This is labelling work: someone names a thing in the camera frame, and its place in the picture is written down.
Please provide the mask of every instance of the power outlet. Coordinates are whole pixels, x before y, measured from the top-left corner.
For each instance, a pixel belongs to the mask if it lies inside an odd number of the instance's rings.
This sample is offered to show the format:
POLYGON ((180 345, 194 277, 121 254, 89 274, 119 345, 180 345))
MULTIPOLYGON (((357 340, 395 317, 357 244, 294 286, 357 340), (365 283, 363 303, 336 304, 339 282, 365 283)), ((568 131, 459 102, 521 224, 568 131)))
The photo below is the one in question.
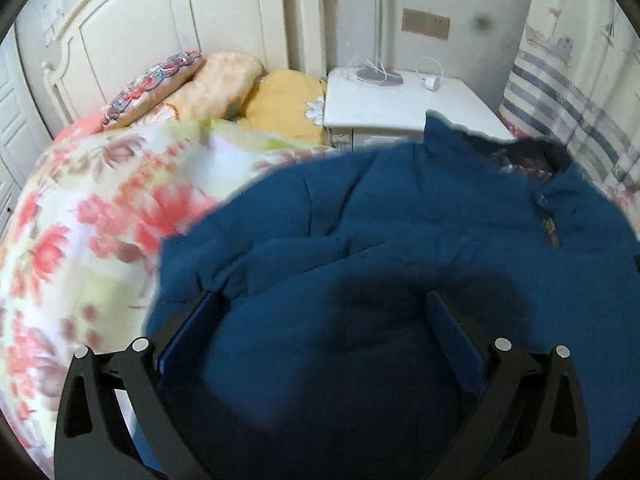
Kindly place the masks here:
POLYGON ((439 16, 423 10, 402 10, 402 30, 405 32, 415 32, 440 40, 448 40, 450 27, 451 20, 446 16, 439 16))

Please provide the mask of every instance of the headboard panel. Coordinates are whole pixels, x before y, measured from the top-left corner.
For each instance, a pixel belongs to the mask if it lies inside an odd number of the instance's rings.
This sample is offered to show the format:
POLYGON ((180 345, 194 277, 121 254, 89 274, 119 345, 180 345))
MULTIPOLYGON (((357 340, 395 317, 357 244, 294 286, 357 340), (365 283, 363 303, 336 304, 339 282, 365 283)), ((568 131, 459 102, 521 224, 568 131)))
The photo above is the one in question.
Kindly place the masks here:
MULTIPOLYGON (((305 71, 325 76, 322 0, 300 6, 305 71)), ((83 0, 56 40, 62 60, 43 65, 44 83, 64 124, 181 50, 235 50, 267 70, 289 67, 283 0, 83 0)))

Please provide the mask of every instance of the blue coat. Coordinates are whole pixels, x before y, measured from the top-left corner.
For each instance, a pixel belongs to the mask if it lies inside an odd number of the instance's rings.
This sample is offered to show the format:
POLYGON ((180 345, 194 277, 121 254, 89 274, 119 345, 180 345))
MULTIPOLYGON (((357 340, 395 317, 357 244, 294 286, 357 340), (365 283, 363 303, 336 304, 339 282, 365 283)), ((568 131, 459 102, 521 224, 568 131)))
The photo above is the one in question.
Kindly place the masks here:
POLYGON ((570 348, 595 475, 640 415, 638 253, 577 168, 503 174, 430 118, 423 145, 281 170, 166 241, 147 331, 203 289, 228 301, 169 398, 221 478, 418 478, 466 415, 424 320, 438 288, 491 336, 570 348))

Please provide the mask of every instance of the nightstand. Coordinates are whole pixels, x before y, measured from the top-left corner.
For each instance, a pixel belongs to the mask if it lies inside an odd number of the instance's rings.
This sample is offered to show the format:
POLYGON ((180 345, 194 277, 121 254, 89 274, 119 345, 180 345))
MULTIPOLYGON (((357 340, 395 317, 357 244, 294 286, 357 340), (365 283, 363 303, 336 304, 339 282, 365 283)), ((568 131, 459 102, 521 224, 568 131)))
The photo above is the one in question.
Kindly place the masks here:
POLYGON ((329 74, 324 127, 335 147, 422 142, 428 110, 487 137, 513 139, 500 119, 458 79, 443 78, 440 88, 432 92, 421 85, 415 72, 399 71, 404 78, 401 86, 375 87, 357 81, 355 71, 336 68, 329 74))

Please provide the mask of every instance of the wall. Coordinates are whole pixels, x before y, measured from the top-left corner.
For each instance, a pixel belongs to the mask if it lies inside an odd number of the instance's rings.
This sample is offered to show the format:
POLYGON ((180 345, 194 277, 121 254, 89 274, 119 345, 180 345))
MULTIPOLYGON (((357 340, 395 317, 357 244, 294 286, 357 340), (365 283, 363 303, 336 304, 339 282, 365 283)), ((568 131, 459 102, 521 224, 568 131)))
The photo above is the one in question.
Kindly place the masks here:
MULTIPOLYGON (((60 59, 57 45, 44 45, 41 13, 50 1, 28 2, 18 17, 17 35, 34 99, 47 126, 56 133, 62 124, 44 89, 41 67, 43 61, 56 66, 60 59)), ((63 0, 63 10, 68 14, 79 1, 63 0)), ((373 1, 324 0, 330 68, 357 64, 372 56, 373 1)), ((488 106, 496 109, 520 43, 529 3, 530 0, 385 0, 385 65, 412 70, 419 56, 436 57, 444 65, 446 75, 464 80, 488 106), (449 16, 449 40, 402 32, 403 7, 449 16)), ((291 30, 295 30, 295 6, 287 7, 287 16, 291 30)), ((300 45, 295 39, 290 42, 290 50, 296 67, 300 45)))

